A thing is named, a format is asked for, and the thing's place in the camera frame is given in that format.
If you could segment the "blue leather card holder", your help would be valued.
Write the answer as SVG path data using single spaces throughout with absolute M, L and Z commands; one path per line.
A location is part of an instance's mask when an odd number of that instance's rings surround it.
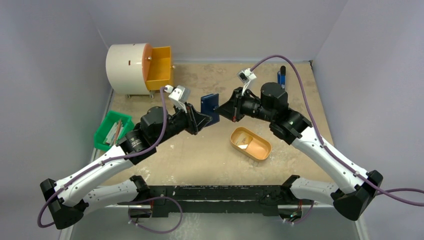
M 212 117 L 212 120 L 206 125 L 209 127 L 220 121 L 220 115 L 215 112 L 215 109 L 219 107 L 219 94 L 211 93 L 204 95 L 200 98 L 200 112 L 202 114 Z

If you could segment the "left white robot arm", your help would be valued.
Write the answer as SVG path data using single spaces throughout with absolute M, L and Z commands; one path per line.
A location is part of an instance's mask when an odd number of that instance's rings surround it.
M 165 107 L 150 108 L 133 130 L 122 137 L 99 159 L 60 180 L 50 178 L 40 184 L 52 225 L 58 230 L 68 228 L 84 215 L 112 204 L 146 203 L 150 188 L 140 176 L 112 186 L 101 186 L 108 178 L 133 167 L 157 152 L 156 147 L 186 131 L 196 135 L 213 118 L 200 113 L 190 103 L 176 109 L 173 115 Z

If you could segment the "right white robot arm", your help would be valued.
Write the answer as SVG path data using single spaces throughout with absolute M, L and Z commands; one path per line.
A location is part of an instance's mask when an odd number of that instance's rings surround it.
M 289 107 L 288 93 L 278 83 L 263 84 L 260 96 L 242 90 L 234 89 L 230 99 L 214 112 L 232 122 L 245 116 L 268 122 L 277 138 L 304 153 L 333 180 L 321 182 L 292 175 L 282 185 L 282 200 L 288 204 L 298 199 L 324 203 L 343 217 L 358 220 L 376 196 L 371 185 L 379 187 L 383 176 L 353 163 L 319 135 L 305 116 Z

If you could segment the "tan oval plastic tray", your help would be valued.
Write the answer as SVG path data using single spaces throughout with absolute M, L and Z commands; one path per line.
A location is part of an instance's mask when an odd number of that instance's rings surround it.
M 249 133 L 253 137 L 247 149 L 240 149 L 235 145 L 235 140 L 239 136 L 240 132 Z M 232 132 L 232 134 L 230 135 L 230 144 L 237 151 L 241 152 L 242 154 L 257 162 L 262 162 L 266 160 L 272 151 L 272 145 L 270 142 L 245 127 L 237 127 Z

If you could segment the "blue black utility tool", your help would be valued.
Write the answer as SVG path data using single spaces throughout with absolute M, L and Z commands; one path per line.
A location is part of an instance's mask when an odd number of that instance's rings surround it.
M 277 72 L 277 83 L 283 90 L 286 88 L 286 67 L 284 65 Z

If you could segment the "orange plastic drawer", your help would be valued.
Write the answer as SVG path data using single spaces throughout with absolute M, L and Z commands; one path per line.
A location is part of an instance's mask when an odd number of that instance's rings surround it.
M 154 47 L 152 49 L 145 83 L 149 91 L 158 91 L 160 87 L 174 85 L 174 63 L 171 46 Z

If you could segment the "sticks in green bin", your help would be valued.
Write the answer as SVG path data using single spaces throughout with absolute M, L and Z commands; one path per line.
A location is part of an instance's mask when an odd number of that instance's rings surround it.
M 122 131 L 124 129 L 124 123 L 120 119 L 119 121 L 115 122 L 109 132 L 107 133 L 105 139 L 103 140 L 104 145 L 113 146 L 118 141 Z

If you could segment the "green plastic bin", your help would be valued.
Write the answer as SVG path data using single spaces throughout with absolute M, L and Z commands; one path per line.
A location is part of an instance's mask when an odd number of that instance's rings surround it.
M 94 147 L 97 150 L 108 151 L 134 126 L 130 115 L 110 110 L 94 134 Z

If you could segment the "white cylindrical drawer cabinet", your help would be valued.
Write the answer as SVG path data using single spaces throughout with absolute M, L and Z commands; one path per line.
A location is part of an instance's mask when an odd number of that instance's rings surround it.
M 109 47 L 105 69 L 113 90 L 121 95 L 148 95 L 146 81 L 153 47 L 149 43 L 113 44 Z

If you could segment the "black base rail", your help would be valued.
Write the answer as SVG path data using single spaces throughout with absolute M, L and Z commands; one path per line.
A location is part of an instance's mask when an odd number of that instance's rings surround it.
M 151 185 L 129 201 L 147 205 L 154 218 L 180 212 L 300 217 L 300 206 L 311 203 L 295 198 L 282 185 Z

